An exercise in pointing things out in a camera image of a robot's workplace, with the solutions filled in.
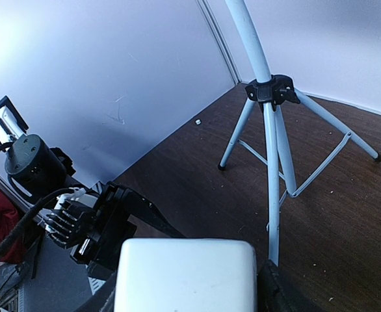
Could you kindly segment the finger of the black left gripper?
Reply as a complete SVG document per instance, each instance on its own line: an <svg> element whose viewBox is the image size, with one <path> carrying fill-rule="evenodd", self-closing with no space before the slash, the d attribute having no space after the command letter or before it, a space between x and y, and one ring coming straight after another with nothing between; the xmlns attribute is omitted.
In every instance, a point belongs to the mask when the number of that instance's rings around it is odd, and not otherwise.
<svg viewBox="0 0 381 312"><path fill-rule="evenodd" d="M185 239L186 236L172 226L158 208L138 192L125 189L125 210L147 225L171 238Z"/></svg>

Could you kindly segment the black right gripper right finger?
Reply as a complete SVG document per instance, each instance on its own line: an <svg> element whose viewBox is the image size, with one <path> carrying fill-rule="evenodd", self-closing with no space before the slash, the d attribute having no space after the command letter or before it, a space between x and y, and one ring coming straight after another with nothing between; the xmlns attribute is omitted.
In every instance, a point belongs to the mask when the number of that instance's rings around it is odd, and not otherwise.
<svg viewBox="0 0 381 312"><path fill-rule="evenodd" d="M258 311L323 311L303 295L269 259L257 274Z"/></svg>

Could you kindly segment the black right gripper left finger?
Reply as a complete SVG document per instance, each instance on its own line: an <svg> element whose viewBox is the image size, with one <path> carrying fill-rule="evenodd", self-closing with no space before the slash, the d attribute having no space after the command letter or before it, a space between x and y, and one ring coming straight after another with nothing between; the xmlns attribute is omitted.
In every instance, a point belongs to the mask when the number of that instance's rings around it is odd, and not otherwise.
<svg viewBox="0 0 381 312"><path fill-rule="evenodd" d="M76 312L113 312L116 281L114 279L106 281L103 286Z"/></svg>

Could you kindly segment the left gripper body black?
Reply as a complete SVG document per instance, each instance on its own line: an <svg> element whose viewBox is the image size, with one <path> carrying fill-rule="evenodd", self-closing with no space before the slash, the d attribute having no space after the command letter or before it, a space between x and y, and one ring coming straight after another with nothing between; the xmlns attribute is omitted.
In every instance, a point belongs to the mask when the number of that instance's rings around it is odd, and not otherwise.
<svg viewBox="0 0 381 312"><path fill-rule="evenodd" d="M137 230L123 207L125 191L125 187L112 182L104 185L94 206L98 211L94 226L71 251L71 258L86 266L90 278L107 280L117 271L122 244Z"/></svg>

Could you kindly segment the white metronome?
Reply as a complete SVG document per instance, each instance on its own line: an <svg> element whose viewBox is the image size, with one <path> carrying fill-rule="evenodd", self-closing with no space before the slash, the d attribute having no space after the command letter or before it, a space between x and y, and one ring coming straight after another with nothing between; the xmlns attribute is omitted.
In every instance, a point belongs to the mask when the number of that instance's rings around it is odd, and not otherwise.
<svg viewBox="0 0 381 312"><path fill-rule="evenodd" d="M115 311L257 311L254 248L242 240L126 240Z"/></svg>

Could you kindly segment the light blue music stand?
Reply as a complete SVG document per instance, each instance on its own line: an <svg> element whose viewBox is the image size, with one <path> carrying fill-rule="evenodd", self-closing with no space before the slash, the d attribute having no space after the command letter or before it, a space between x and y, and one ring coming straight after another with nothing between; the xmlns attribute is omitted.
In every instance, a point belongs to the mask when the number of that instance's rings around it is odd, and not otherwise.
<svg viewBox="0 0 381 312"><path fill-rule="evenodd" d="M218 169L226 169L228 159L236 145L241 145L267 166L268 259L277 265L280 260L280 209L285 199L296 198L303 193L335 159L348 141L353 141L377 163L381 162L381 154L332 113L296 89L292 78L286 75L271 74L246 3L244 1L227 1L226 4L243 42L255 78L245 88L246 102L218 164ZM282 105L285 102L305 106L343 134L339 144L301 185L296 182L291 148L282 113ZM263 114L267 152L265 157L240 138L255 106L258 106Z"/></svg>

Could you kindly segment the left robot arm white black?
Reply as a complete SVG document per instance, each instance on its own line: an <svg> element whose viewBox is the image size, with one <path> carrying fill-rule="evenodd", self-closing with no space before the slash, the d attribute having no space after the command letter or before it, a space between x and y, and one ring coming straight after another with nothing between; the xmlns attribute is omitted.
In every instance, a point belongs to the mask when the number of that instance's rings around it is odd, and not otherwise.
<svg viewBox="0 0 381 312"><path fill-rule="evenodd" d="M137 230L130 216L171 238L184 238L151 201L133 189L108 182L98 192L74 179L72 160L61 149L49 148L38 135L0 143L0 151L7 155L8 182L33 205L0 242L0 257L42 209L50 211L44 217L50 239L70 249L71 258L87 267L89 277L99 280L116 272L122 244Z"/></svg>

